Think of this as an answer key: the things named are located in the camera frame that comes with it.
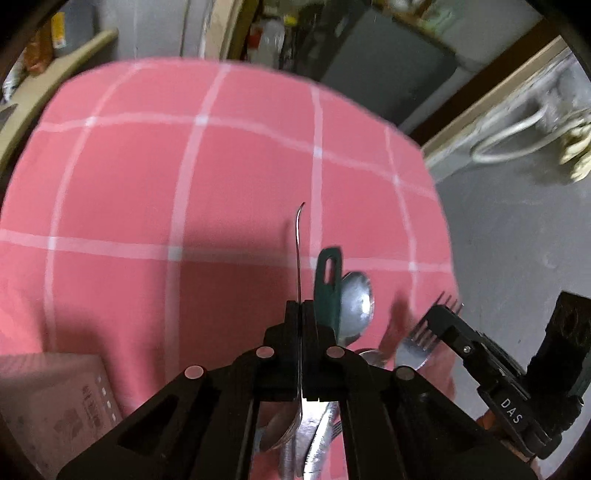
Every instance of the metal fork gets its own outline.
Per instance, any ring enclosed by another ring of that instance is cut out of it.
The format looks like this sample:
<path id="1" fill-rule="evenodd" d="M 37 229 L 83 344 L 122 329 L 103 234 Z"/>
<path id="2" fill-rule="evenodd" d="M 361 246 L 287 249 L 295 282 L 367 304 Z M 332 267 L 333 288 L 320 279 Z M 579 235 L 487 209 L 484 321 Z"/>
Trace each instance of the metal fork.
<path id="1" fill-rule="evenodd" d="M 439 298 L 433 305 L 439 304 L 444 295 L 445 292 L 439 295 Z M 452 296 L 449 295 L 443 305 L 453 311 L 458 302 L 456 299 L 450 303 L 451 300 Z M 464 305 L 460 303 L 455 313 L 460 313 L 463 306 Z M 395 366 L 400 367 L 401 365 L 406 365 L 418 370 L 427 362 L 427 359 L 433 350 L 435 350 L 435 347 L 439 342 L 440 339 L 431 330 L 429 330 L 427 326 L 427 316 L 424 316 L 421 321 L 417 323 L 410 333 L 402 340 L 402 342 L 400 342 L 400 345 L 398 345 L 394 357 Z"/>

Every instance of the fork tines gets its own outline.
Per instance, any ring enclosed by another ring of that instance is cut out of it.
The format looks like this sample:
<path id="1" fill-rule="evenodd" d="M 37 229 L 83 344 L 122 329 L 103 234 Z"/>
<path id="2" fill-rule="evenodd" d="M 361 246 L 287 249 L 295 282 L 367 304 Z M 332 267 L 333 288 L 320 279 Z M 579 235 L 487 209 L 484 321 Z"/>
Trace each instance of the fork tines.
<path id="1" fill-rule="evenodd" d="M 433 305 L 442 305 L 446 308 L 448 308 L 449 310 L 451 310 L 453 313 L 455 313 L 456 315 L 459 315 L 460 312 L 462 311 L 462 308 L 464 308 L 464 304 L 460 303 L 457 307 L 457 309 L 454 311 L 454 308 L 456 308 L 456 305 L 458 304 L 457 299 L 454 299 L 452 302 L 452 295 L 449 295 L 446 299 L 446 301 L 444 303 L 440 303 L 441 299 L 443 298 L 443 296 L 445 295 L 445 292 L 442 291 L 441 295 L 438 296 L 437 300 L 435 300 L 435 303 L 433 303 Z"/>
<path id="2" fill-rule="evenodd" d="M 427 317 L 423 317 L 408 334 L 408 338 L 424 350 L 433 350 L 439 343 L 439 338 L 429 330 Z"/>
<path id="3" fill-rule="evenodd" d="M 440 303 L 441 299 L 443 298 L 444 295 L 445 295 L 445 292 L 441 292 L 441 295 L 439 295 L 438 299 L 435 300 L 435 303 L 433 305 L 441 305 L 441 306 L 451 310 L 456 315 L 458 313 L 460 313 L 464 304 L 459 303 L 459 305 L 458 305 L 457 299 L 454 299 L 452 301 L 452 298 L 453 298 L 452 295 L 449 295 L 444 303 Z M 437 337 L 437 335 L 435 335 L 431 330 L 429 330 L 429 327 L 427 326 L 427 316 L 426 315 L 410 331 L 407 338 L 409 340 L 413 341 L 420 348 L 422 348 L 426 351 L 429 351 L 429 352 L 433 351 L 433 349 L 440 342 L 440 339 Z"/>

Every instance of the spoon bowl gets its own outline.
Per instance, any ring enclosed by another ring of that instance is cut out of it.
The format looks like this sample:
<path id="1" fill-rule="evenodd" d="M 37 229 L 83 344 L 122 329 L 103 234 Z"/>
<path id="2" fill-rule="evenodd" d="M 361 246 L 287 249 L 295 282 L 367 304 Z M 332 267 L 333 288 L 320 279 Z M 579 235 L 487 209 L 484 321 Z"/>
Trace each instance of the spoon bowl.
<path id="1" fill-rule="evenodd" d="M 343 277 L 340 299 L 339 345 L 348 345 L 363 334 L 374 318 L 374 292 L 367 275 L 349 272 Z"/>

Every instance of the green handle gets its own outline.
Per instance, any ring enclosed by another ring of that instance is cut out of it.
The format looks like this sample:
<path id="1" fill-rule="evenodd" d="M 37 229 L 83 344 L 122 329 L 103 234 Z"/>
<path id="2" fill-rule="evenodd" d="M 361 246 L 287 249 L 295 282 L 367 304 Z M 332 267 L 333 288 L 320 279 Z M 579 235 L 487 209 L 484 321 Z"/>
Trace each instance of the green handle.
<path id="1" fill-rule="evenodd" d="M 325 282 L 326 269 L 332 263 L 332 276 Z M 320 325 L 331 327 L 339 338 L 341 277 L 343 254 L 339 247 L 328 247 L 320 252 L 314 279 L 314 316 Z"/>

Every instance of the cardboard box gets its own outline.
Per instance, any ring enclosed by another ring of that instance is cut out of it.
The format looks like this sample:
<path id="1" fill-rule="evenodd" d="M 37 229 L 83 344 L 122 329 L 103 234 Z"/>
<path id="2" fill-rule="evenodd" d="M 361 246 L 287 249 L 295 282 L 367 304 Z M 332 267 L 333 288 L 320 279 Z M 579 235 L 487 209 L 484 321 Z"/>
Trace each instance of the cardboard box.
<path id="1" fill-rule="evenodd" d="M 121 421 L 97 355 L 0 356 L 0 414 L 47 480 Z"/>

